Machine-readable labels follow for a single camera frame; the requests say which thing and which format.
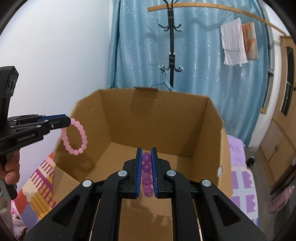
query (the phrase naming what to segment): black coat rack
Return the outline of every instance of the black coat rack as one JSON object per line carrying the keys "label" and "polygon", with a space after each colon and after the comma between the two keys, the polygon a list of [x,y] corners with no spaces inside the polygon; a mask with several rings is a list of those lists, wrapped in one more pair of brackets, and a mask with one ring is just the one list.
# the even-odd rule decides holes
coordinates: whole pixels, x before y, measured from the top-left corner
{"label": "black coat rack", "polygon": [[167,10],[168,10],[168,25],[166,27],[162,26],[159,24],[159,26],[161,28],[164,29],[164,31],[168,31],[170,30],[170,52],[169,52],[169,62],[168,62],[168,68],[165,68],[163,65],[159,68],[162,70],[162,72],[164,72],[165,70],[170,70],[170,85],[171,87],[174,86],[174,71],[176,72],[181,72],[184,68],[179,66],[179,68],[177,69],[175,66],[175,51],[174,51],[174,30],[176,30],[177,32],[181,32],[182,29],[178,29],[181,27],[181,24],[179,24],[177,27],[175,26],[175,22],[174,22],[174,9],[173,9],[173,4],[178,2],[179,0],[176,0],[174,2],[174,0],[172,0],[170,6],[169,3],[166,0],[163,0],[166,3],[167,6]]}

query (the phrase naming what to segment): metal pivot bolt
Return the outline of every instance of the metal pivot bolt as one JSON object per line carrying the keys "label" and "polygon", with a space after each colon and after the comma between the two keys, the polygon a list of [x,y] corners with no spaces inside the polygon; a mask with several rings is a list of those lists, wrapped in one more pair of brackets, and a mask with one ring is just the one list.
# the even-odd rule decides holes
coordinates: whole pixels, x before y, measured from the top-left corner
{"label": "metal pivot bolt", "polygon": [[90,187],[91,186],[91,180],[85,180],[85,181],[83,181],[83,183],[82,183],[82,185],[84,186],[84,187]]}
{"label": "metal pivot bolt", "polygon": [[202,181],[202,184],[205,186],[205,187],[209,187],[211,186],[211,182],[209,180],[203,180]]}
{"label": "metal pivot bolt", "polygon": [[118,172],[118,176],[120,176],[120,177],[125,177],[127,174],[128,174],[128,172],[125,170],[121,170]]}
{"label": "metal pivot bolt", "polygon": [[170,177],[173,177],[173,176],[176,175],[176,172],[174,170],[168,170],[167,175],[170,176]]}

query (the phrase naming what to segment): blue curtain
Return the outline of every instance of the blue curtain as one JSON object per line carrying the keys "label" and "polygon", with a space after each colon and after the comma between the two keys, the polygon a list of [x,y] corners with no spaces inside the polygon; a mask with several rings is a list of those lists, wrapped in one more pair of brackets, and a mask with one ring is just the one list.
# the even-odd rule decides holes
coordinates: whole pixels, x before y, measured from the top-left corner
{"label": "blue curtain", "polygon": [[[262,17],[256,0],[208,0]],[[115,0],[110,43],[108,87],[151,87],[163,81],[159,65],[168,66],[167,11],[148,12],[162,0]],[[176,67],[174,89],[209,96],[225,122],[229,135],[249,145],[267,85],[268,50],[263,23],[248,16],[212,8],[175,8]],[[224,65],[220,25],[241,18],[254,22],[259,59],[242,67]]]}

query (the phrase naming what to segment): logo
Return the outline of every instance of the logo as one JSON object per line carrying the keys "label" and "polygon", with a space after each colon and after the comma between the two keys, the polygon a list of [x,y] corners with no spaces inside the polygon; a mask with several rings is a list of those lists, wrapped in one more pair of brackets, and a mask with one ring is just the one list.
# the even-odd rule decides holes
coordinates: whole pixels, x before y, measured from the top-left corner
{"label": "logo", "polygon": [[22,138],[19,138],[18,141],[19,141],[19,142],[20,142],[20,141],[24,141],[24,140],[30,139],[30,138],[32,138],[32,137],[35,137],[35,134],[34,134],[34,133],[31,134],[31,135],[28,135],[28,136],[24,136],[24,137],[22,137]]}

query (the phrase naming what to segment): white wall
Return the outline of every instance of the white wall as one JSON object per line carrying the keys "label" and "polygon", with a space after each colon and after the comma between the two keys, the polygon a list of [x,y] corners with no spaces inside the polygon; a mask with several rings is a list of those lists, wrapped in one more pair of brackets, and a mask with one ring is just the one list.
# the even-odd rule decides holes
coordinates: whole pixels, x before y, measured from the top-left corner
{"label": "white wall", "polygon": [[[289,35],[286,27],[276,15],[276,13],[266,5],[266,11],[268,13],[269,20],[272,24],[279,27],[286,34]],[[279,89],[281,85],[281,69],[282,69],[282,60],[281,60],[281,43],[280,43],[280,32],[275,29],[272,29],[273,37],[274,37],[274,52],[275,52],[275,69],[274,69],[274,83],[272,86],[272,92],[270,97],[270,102],[268,108],[266,110],[266,114],[260,114],[257,124],[255,126],[251,142],[249,145],[249,149],[257,150],[268,130],[268,127],[271,123],[276,103],[279,96]]]}
{"label": "white wall", "polygon": [[[0,66],[19,72],[9,116],[70,115],[106,87],[111,1],[29,0],[0,36]],[[21,149],[18,190],[54,150],[60,130]]]}

